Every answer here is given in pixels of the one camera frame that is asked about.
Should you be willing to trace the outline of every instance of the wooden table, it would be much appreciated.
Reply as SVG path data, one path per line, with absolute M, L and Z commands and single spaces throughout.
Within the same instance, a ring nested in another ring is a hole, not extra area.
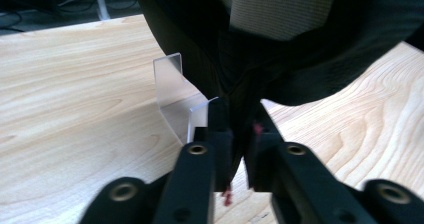
M 152 69 L 164 54 L 143 16 L 3 36 L 0 53 L 0 223 L 77 223 L 108 182 L 172 169 L 181 144 Z M 269 112 L 341 181 L 387 178 L 424 197 L 423 67 L 401 43 L 337 95 Z M 242 171 L 233 188 L 217 223 L 275 222 Z

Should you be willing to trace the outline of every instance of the transparent acrylic stand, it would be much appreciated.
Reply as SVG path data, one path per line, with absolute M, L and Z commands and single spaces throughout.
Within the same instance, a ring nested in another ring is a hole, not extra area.
M 153 61 L 157 103 L 181 143 L 193 140 L 196 126 L 207 126 L 206 97 L 182 75 L 179 53 Z

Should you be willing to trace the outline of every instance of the gray fabric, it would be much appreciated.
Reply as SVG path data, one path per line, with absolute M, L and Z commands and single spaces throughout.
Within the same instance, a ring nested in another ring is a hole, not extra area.
M 221 0 L 230 8 L 230 27 L 285 41 L 322 26 L 333 0 Z

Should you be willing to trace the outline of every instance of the tabletop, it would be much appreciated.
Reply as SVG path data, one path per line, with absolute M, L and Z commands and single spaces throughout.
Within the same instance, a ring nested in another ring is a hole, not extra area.
M 142 15 L 0 37 L 0 223 L 78 223 L 123 176 L 170 171 L 181 148 L 156 104 L 164 56 Z M 268 112 L 355 188 L 398 182 L 424 197 L 424 54 L 400 43 L 341 92 Z M 275 223 L 269 194 L 216 194 L 216 223 Z

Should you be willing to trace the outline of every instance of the light wood surface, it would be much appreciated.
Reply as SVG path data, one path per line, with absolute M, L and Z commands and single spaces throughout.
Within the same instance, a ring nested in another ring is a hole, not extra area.
M 108 182 L 150 182 L 181 147 L 155 103 L 163 56 L 143 16 L 0 37 L 0 223 L 77 223 Z M 289 141 L 360 188 L 386 178 L 424 197 L 424 54 L 401 43 L 342 92 L 271 105 Z M 217 223 L 275 223 L 269 195 L 216 199 Z

